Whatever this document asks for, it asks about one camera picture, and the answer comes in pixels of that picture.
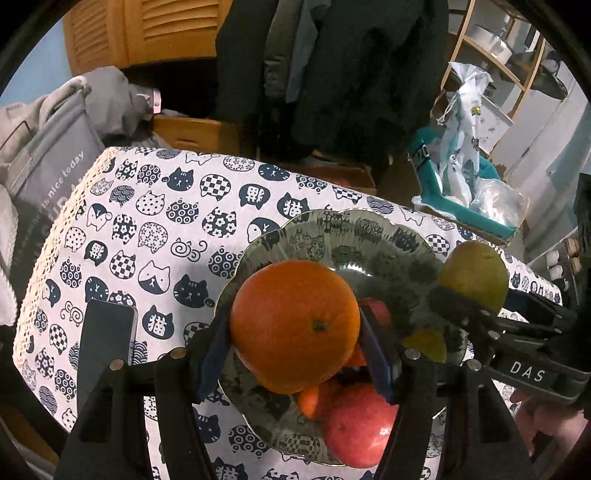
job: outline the plate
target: plate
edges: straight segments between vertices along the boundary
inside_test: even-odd
[[[431,312],[427,304],[443,263],[414,230],[368,210],[311,210],[247,247],[216,309],[231,305],[250,275],[285,260],[322,263],[344,278],[358,299],[371,296],[383,301],[401,336],[428,326],[443,334],[448,362],[462,361],[465,332]],[[306,462],[341,465],[326,448],[319,424],[300,413],[292,396],[259,385],[234,351],[226,359],[219,383],[267,445]]]

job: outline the phone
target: phone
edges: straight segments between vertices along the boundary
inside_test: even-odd
[[[138,311],[131,306],[90,300],[86,306],[78,357],[78,411],[105,368],[116,358],[131,362]]]

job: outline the tablecloth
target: tablecloth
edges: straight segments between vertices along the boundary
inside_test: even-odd
[[[133,362],[156,360],[184,346],[195,322],[211,322],[213,302],[208,300],[217,298],[249,242],[307,210],[351,208],[373,210],[413,228],[442,261],[460,243],[478,239],[447,220],[247,158],[112,150],[52,259],[24,361],[17,363],[22,376],[70,430],[77,416],[77,360],[89,299],[134,305],[139,321]],[[511,288],[561,301],[554,285],[500,249],[499,254]],[[181,291],[190,298],[181,297]],[[508,402],[512,388],[497,386]],[[368,480],[375,470],[308,464],[261,446],[219,390],[196,411],[220,480]],[[145,416],[154,478],[164,480],[168,475],[153,399],[145,399]],[[423,479],[436,476],[443,429],[444,415],[433,423]]]

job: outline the louvered door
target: louvered door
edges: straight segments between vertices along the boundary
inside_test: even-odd
[[[124,0],[132,64],[215,57],[231,0]]]
[[[123,0],[82,0],[64,16],[73,74],[107,65],[129,66],[123,7]]]

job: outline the plastic wrap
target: plastic wrap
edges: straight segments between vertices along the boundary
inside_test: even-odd
[[[439,176],[443,194],[468,206],[472,200],[470,184],[479,170],[481,98],[492,78],[474,65],[456,62],[450,65],[462,85],[437,121],[446,127],[439,150]]]
[[[530,206],[529,198],[502,180],[476,179],[476,192],[470,209],[502,225],[519,227]]]

